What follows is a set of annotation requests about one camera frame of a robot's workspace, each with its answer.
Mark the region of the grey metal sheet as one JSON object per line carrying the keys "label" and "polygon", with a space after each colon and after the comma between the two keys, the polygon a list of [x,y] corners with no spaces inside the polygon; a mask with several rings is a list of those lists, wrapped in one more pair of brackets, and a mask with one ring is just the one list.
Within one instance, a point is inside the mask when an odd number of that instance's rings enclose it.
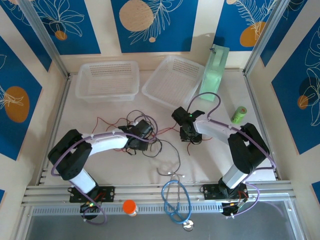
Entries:
{"label": "grey metal sheet", "polygon": [[25,240],[307,240],[289,201],[261,201],[227,219],[222,213],[191,213],[192,231],[165,214],[106,215],[90,225],[79,215],[32,216]]}

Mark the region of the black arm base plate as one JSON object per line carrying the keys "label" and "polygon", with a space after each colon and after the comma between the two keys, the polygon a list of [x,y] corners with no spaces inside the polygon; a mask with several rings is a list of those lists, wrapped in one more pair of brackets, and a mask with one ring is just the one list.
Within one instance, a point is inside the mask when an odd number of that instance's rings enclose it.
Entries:
{"label": "black arm base plate", "polygon": [[247,186],[240,183],[235,188],[228,188],[222,184],[204,184],[203,195],[205,200],[242,200],[247,199]]}
{"label": "black arm base plate", "polygon": [[[85,203],[89,201],[82,193],[80,193],[75,187],[69,187],[67,190],[70,193],[70,203]],[[95,202],[112,203],[115,196],[114,186],[96,186],[90,192],[86,194]]]}

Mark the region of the black electronics board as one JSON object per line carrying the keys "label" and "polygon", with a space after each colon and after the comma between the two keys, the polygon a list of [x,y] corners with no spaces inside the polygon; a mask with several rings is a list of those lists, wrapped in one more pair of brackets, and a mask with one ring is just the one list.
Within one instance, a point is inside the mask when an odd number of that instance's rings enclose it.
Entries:
{"label": "black electronics board", "polygon": [[81,214],[98,214],[100,212],[100,209],[92,202],[87,202],[80,206]]}
{"label": "black electronics board", "polygon": [[222,203],[222,214],[226,217],[237,214],[239,212],[239,209],[242,208],[247,201],[248,198],[245,197],[238,200],[237,202]]}

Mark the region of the light green plastic case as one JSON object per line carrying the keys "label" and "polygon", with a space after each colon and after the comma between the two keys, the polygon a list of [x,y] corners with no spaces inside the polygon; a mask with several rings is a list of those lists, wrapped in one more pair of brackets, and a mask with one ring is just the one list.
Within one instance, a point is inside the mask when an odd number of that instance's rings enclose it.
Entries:
{"label": "light green plastic case", "polygon": [[228,47],[213,44],[202,77],[199,93],[217,93],[222,76],[225,72],[226,62],[230,49]]}

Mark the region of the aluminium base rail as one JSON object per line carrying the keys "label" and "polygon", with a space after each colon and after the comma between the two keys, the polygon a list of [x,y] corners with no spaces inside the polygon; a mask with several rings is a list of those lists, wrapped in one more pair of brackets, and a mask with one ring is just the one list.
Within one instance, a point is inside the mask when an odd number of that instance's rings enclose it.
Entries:
{"label": "aluminium base rail", "polygon": [[[296,194],[288,180],[251,182],[260,191],[260,201],[294,200]],[[200,188],[203,183],[185,183],[190,201],[202,203],[205,201]],[[163,202],[161,196],[162,184],[115,185],[114,204],[125,200],[134,200],[138,204],[159,204]],[[54,206],[69,204],[70,193],[68,185],[38,185],[27,186],[23,195],[22,206]]]}

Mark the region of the orange lid pill bottle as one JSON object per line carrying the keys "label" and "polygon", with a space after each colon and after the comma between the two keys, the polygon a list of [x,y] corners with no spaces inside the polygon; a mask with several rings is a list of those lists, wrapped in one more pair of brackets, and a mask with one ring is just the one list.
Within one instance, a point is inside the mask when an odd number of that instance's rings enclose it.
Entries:
{"label": "orange lid pill bottle", "polygon": [[128,199],[123,202],[122,205],[123,212],[126,213],[127,215],[134,217],[138,213],[138,206],[135,203],[135,201]]}

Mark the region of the blue stethoscope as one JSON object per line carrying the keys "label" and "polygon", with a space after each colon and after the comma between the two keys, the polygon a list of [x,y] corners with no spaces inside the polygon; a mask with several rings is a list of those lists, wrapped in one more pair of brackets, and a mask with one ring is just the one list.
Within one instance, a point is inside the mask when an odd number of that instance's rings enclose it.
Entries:
{"label": "blue stethoscope", "polygon": [[[164,212],[169,216],[169,218],[175,224],[182,225],[183,229],[187,232],[191,232],[194,228],[194,222],[190,219],[192,214],[192,204],[189,193],[186,187],[181,183],[180,177],[184,178],[184,175],[181,174],[172,174],[170,180],[164,184],[161,189],[161,198],[163,200]],[[177,185],[177,203],[176,206],[173,206],[168,202],[168,197],[170,193],[170,188],[173,184]],[[180,203],[180,190],[183,190],[183,193],[187,199],[187,215],[183,217],[180,213],[181,203]]]}

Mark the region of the aluminium frame post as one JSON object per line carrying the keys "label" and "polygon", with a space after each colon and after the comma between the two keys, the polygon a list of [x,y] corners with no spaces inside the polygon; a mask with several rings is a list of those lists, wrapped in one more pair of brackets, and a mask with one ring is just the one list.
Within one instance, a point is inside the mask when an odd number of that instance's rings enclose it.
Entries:
{"label": "aluminium frame post", "polygon": [[273,32],[280,25],[280,20],[285,19],[283,15],[289,9],[290,2],[291,0],[277,0],[275,2],[274,9],[270,13],[270,16],[262,30],[262,33],[258,38],[245,67],[243,68],[242,73],[245,77],[248,77],[253,70],[256,62],[260,58],[261,53],[265,49],[266,44],[269,42]]}
{"label": "aluminium frame post", "polygon": [[55,63],[60,73],[68,79],[70,73],[32,3],[29,0],[17,0],[17,3],[51,60]]}

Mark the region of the blue floral wall panel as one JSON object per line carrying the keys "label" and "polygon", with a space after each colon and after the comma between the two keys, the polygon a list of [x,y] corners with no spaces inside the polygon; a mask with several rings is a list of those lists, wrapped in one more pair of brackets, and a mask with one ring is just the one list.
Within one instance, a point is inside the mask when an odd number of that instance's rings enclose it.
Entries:
{"label": "blue floral wall panel", "polygon": [[225,0],[213,43],[230,51],[251,51],[278,0]]}
{"label": "blue floral wall panel", "polygon": [[199,0],[110,0],[120,49],[189,52]]}
{"label": "blue floral wall panel", "polygon": [[288,0],[264,49],[262,65],[283,63],[320,17],[320,0]]}
{"label": "blue floral wall panel", "polygon": [[320,144],[320,17],[271,82],[299,154]]}
{"label": "blue floral wall panel", "polygon": [[31,4],[60,55],[101,53],[85,0],[32,0]]}
{"label": "blue floral wall panel", "polygon": [[38,58],[44,69],[48,72],[52,64],[52,59],[29,24],[19,7],[17,0],[0,0],[0,6]]}
{"label": "blue floral wall panel", "polygon": [[0,154],[16,161],[42,86],[0,36]]}

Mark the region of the aluminium side rail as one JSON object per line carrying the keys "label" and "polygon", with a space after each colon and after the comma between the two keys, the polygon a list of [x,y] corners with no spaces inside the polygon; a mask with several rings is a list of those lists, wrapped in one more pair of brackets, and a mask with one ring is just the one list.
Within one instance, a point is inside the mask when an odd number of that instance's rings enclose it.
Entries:
{"label": "aluminium side rail", "polygon": [[53,148],[56,136],[57,136],[57,131],[60,125],[60,121],[62,118],[62,113],[66,104],[66,99],[68,96],[68,92],[70,89],[70,82],[71,82],[72,76],[69,74],[67,78],[65,79],[64,83],[62,84],[62,87],[59,88],[59,91],[57,93],[57,96],[55,98],[55,102],[53,105],[53,115],[49,118],[51,120],[51,125],[49,128],[49,136],[46,141],[45,145],[45,152],[42,154],[42,161],[39,165],[39,170],[36,175],[36,180],[35,180],[35,185],[42,185],[43,183],[41,182],[42,179],[42,174],[44,172],[44,169],[48,167],[48,154],[50,150]]}
{"label": "aluminium side rail", "polygon": [[260,128],[260,131],[261,131],[261,136],[262,136],[263,140],[265,141],[265,143],[266,143],[266,145],[267,145],[267,147],[268,147],[268,149],[270,151],[270,156],[274,160],[276,160],[275,156],[274,156],[274,152],[273,152],[273,147],[271,145],[268,133],[266,131],[266,128],[265,128],[265,125],[264,125],[264,121],[263,121],[263,118],[262,118],[262,113],[260,111],[260,107],[258,105],[258,102],[257,102],[256,96],[255,96],[252,84],[250,82],[250,79],[249,79],[248,75],[245,72],[243,72],[243,77],[244,77],[244,81],[245,81],[245,84],[246,84],[246,87],[247,87],[247,90],[248,90],[248,94],[249,94],[249,97],[250,97],[250,100],[251,100],[251,103],[252,103],[252,106],[253,106],[253,109],[254,109],[254,112],[255,112],[255,116],[257,118],[257,122],[258,122],[258,125],[259,125],[259,128]]}

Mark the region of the white perforated plastic basket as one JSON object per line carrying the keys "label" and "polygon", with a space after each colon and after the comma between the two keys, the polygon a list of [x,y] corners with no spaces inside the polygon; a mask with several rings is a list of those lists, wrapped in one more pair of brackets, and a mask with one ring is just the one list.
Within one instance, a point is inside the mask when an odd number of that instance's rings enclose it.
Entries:
{"label": "white perforated plastic basket", "polygon": [[133,101],[140,88],[134,60],[83,64],[75,81],[75,96],[88,103]]}
{"label": "white perforated plastic basket", "polygon": [[167,56],[143,85],[141,92],[167,108],[186,107],[198,89],[205,67],[180,56]]}

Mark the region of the green can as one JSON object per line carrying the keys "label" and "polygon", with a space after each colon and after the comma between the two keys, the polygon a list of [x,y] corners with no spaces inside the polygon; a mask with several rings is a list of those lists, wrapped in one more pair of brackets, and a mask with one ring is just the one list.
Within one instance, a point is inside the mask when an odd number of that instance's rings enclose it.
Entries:
{"label": "green can", "polygon": [[239,106],[235,110],[233,116],[231,117],[231,122],[233,124],[240,124],[243,121],[246,114],[247,114],[247,109],[244,106]]}

